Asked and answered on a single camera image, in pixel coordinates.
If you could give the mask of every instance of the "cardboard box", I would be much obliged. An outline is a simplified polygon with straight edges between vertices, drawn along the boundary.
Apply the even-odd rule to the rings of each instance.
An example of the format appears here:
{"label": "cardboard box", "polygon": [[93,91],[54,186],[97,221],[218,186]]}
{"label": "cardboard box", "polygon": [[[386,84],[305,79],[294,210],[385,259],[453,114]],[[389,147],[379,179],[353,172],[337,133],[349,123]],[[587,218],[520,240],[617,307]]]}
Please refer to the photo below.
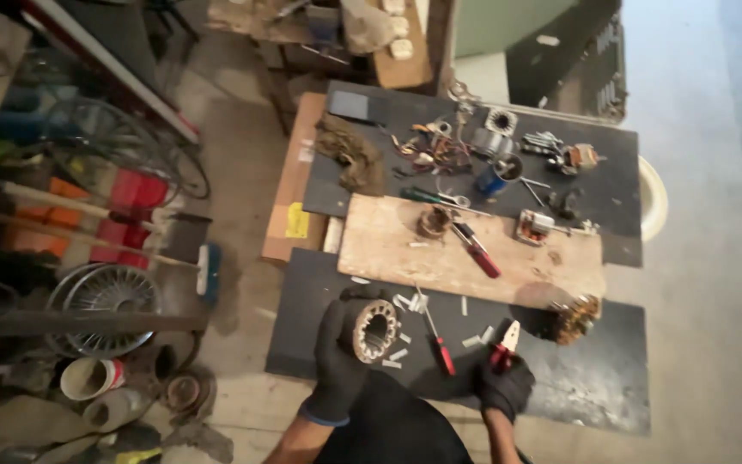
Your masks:
{"label": "cardboard box", "polygon": [[322,246],[328,216],[306,213],[302,206],[314,160],[316,123],[323,111],[325,95],[306,92],[300,98],[271,220],[262,245],[263,259],[287,263],[294,247],[318,250]]}

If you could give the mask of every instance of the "brown cloth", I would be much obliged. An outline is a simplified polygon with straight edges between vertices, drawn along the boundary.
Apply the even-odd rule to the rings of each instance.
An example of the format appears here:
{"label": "brown cloth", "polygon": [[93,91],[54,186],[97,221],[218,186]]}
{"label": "brown cloth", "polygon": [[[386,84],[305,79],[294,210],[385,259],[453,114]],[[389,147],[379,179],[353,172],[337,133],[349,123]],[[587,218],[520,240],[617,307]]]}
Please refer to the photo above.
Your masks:
{"label": "brown cloth", "polygon": [[362,195],[385,194],[383,154],[344,119],[324,114],[314,149],[343,165],[340,185]]}

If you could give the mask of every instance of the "orange object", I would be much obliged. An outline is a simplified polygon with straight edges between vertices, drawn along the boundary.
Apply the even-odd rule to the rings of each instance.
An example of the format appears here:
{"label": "orange object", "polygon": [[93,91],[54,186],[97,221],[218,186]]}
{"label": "orange object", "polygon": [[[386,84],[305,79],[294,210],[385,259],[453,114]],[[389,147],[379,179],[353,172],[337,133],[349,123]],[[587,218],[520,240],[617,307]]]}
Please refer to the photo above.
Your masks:
{"label": "orange object", "polygon": [[[50,193],[64,196],[66,198],[84,198],[89,194],[81,188],[66,183],[62,179],[51,177]],[[76,229],[82,213],[58,206],[29,206],[19,208],[16,206],[15,217],[34,220],[48,226]],[[55,256],[62,258],[70,240],[54,235],[41,234],[33,230],[20,227],[8,226],[5,232],[3,248],[13,251],[49,251]]]}

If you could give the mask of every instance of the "screwdriver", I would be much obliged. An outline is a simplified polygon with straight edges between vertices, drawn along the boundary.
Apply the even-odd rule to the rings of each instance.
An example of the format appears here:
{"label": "screwdriver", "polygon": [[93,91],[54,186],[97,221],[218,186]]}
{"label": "screwdriver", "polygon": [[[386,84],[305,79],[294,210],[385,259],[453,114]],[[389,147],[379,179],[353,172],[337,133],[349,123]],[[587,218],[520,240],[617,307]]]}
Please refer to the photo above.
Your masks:
{"label": "screwdriver", "polygon": [[[422,299],[422,291],[420,290],[420,286],[418,286],[416,283],[414,285],[415,287],[417,287],[417,293],[420,294],[420,299]],[[434,326],[434,321],[431,320],[431,313],[428,311],[428,305],[426,305],[425,308],[426,316],[428,316],[428,323],[431,325],[431,332],[434,333],[434,348],[437,350],[439,359],[443,362],[445,373],[448,375],[455,375],[456,372],[454,371],[454,363],[451,361],[451,355],[448,354],[448,348],[445,347],[443,338],[440,337],[437,333],[437,328]]]}
{"label": "screwdriver", "polygon": [[452,208],[457,208],[458,210],[468,211],[470,213],[478,214],[481,216],[491,217],[491,215],[488,213],[473,210],[465,206],[459,206],[455,203],[451,203],[450,201],[445,201],[439,195],[434,195],[433,193],[427,192],[419,188],[418,186],[404,186],[400,190],[400,197],[405,198],[407,200],[422,201],[424,203],[438,203],[440,205],[451,206]]}
{"label": "screwdriver", "polygon": [[465,243],[466,251],[474,259],[474,262],[477,263],[480,269],[482,269],[483,272],[492,279],[499,278],[500,274],[502,274],[500,268],[494,264],[494,261],[491,261],[491,257],[488,255],[488,252],[486,252],[486,249],[482,248],[482,245],[479,245],[480,241],[474,238],[477,242],[473,243],[460,231],[460,229],[457,227],[452,227],[452,229],[454,229],[454,232],[456,232],[463,243]]}

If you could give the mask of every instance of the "gloved hand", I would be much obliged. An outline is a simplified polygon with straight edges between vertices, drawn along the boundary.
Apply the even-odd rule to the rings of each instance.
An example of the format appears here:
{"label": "gloved hand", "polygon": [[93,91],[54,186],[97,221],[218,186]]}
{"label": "gloved hand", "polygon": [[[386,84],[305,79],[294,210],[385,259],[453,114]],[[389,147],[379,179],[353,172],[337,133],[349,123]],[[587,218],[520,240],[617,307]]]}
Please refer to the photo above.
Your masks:
{"label": "gloved hand", "polygon": [[300,415],[329,427],[340,427],[349,421],[348,409],[354,404],[368,375],[368,364],[359,361],[350,348],[337,339],[342,332],[346,308],[365,306],[369,300],[391,301],[386,290],[373,285],[348,287],[340,299],[325,310],[316,334],[316,387],[299,408]]}
{"label": "gloved hand", "polygon": [[480,398],[480,410],[497,408],[514,423],[517,415],[525,411],[534,386],[534,374],[520,356],[511,358],[511,367],[495,373],[488,360],[480,364],[475,392]]}

